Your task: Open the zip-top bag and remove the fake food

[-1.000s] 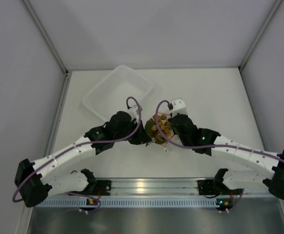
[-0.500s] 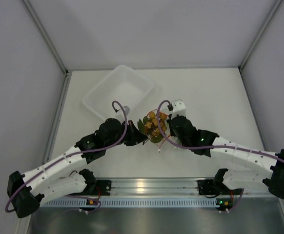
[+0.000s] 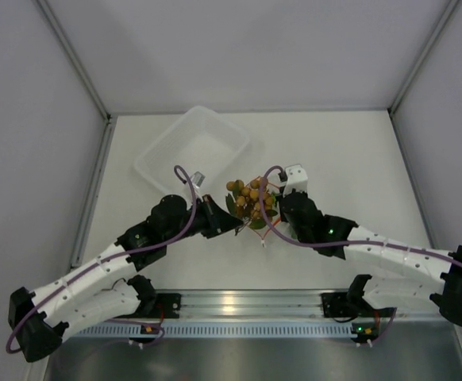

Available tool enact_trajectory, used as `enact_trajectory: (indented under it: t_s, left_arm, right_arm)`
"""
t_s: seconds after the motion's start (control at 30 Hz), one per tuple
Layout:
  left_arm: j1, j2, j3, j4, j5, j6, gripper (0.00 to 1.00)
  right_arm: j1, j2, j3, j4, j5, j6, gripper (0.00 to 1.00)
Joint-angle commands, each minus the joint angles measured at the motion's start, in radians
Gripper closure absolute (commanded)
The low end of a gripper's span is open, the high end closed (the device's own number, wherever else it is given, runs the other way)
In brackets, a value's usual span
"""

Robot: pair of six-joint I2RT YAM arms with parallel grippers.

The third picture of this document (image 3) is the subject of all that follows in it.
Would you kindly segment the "fake longan fruit bunch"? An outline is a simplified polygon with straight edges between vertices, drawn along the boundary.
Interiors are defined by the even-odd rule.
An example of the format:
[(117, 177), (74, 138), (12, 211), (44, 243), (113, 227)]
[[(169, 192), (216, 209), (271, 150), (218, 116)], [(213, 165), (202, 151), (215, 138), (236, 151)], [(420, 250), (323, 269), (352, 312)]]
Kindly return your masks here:
[[(241, 179), (227, 182), (225, 204), (231, 215), (242, 220), (245, 227), (259, 231), (267, 227), (260, 212), (260, 185), (262, 179), (257, 177), (248, 183)], [(280, 222), (278, 198), (280, 187), (266, 182), (263, 192), (263, 207), (268, 220), (276, 225)]]

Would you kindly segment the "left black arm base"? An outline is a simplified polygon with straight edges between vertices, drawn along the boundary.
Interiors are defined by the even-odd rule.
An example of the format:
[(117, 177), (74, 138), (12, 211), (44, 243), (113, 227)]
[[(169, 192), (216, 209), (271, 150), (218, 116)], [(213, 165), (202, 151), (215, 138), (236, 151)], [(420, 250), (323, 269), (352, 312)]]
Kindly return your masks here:
[(182, 295), (175, 292), (160, 292), (151, 310), (150, 317), (156, 319), (179, 319)]

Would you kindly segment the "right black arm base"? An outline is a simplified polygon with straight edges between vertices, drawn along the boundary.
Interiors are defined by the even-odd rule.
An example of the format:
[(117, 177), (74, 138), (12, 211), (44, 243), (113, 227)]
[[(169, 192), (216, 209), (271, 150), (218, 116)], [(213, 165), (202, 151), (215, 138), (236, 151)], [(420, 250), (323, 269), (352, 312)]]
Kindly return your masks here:
[(325, 318), (345, 323), (358, 318), (356, 309), (347, 299), (346, 292), (327, 292), (321, 294), (321, 303)]

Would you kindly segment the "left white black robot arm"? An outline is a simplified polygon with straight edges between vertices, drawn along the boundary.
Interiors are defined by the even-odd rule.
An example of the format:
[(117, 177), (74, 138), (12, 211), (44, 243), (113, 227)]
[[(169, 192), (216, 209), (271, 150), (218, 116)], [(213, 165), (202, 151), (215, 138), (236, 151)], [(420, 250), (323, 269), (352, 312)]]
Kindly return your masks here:
[(150, 279), (140, 272), (167, 254), (168, 245), (200, 234), (210, 239), (243, 222), (204, 195), (188, 206), (168, 195), (93, 260), (56, 281), (10, 296), (8, 322), (25, 360), (50, 356), (78, 332), (114, 318), (144, 318), (158, 306)]

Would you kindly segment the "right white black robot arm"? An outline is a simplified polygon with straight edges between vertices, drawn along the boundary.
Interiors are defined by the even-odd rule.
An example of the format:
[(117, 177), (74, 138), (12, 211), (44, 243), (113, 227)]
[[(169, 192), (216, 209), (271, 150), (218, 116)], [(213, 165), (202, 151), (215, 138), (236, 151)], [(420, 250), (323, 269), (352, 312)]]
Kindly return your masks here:
[(389, 240), (352, 220), (324, 214), (305, 193), (281, 197), (279, 210), (297, 246), (393, 274), (389, 279), (369, 271), (355, 277), (347, 294), (354, 314), (395, 307), (438, 311), (462, 327), (462, 245), (445, 251)]

